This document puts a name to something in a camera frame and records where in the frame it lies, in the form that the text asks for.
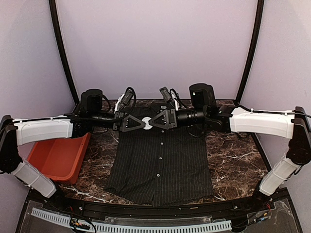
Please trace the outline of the black pinstriped shirt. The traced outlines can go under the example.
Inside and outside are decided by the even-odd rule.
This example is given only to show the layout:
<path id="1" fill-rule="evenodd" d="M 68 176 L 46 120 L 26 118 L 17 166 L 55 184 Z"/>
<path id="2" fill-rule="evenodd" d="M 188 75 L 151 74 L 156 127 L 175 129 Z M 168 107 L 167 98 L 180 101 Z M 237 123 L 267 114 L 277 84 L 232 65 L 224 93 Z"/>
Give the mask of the black pinstriped shirt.
<path id="1" fill-rule="evenodd" d="M 206 140 L 186 127 L 119 133 L 105 191 L 154 207 L 213 196 Z"/>

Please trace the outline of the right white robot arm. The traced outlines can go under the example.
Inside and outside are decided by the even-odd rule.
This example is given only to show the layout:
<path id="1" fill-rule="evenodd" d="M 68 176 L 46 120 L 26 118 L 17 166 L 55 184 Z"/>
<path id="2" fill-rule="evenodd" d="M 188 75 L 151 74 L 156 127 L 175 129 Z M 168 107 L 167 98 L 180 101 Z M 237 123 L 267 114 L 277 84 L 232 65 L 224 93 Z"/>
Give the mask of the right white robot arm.
<path id="1" fill-rule="evenodd" d="M 258 192 L 248 199 L 248 207 L 259 210 L 276 189 L 292 174 L 311 161 L 311 128 L 304 109 L 264 111 L 243 106 L 169 109 L 148 121 L 149 125 L 169 130 L 204 124 L 208 130 L 223 133 L 261 133 L 289 139 L 288 151 L 261 180 Z"/>

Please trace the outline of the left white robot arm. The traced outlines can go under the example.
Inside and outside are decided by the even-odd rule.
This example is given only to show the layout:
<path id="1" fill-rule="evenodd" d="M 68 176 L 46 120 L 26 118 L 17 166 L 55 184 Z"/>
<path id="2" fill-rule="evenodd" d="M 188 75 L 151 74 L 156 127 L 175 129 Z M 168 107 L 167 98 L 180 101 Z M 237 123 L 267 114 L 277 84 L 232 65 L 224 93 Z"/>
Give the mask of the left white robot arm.
<path id="1" fill-rule="evenodd" d="M 80 117 L 75 114 L 35 119 L 13 119 L 5 115 L 0 123 L 0 172 L 12 174 L 29 188 L 49 199 L 57 211 L 69 207 L 68 200 L 57 193 L 56 184 L 19 155 L 18 147 L 24 144 L 58 139 L 78 138 L 92 132 L 94 127 L 129 132 L 142 129 L 145 122 L 117 112 Z"/>

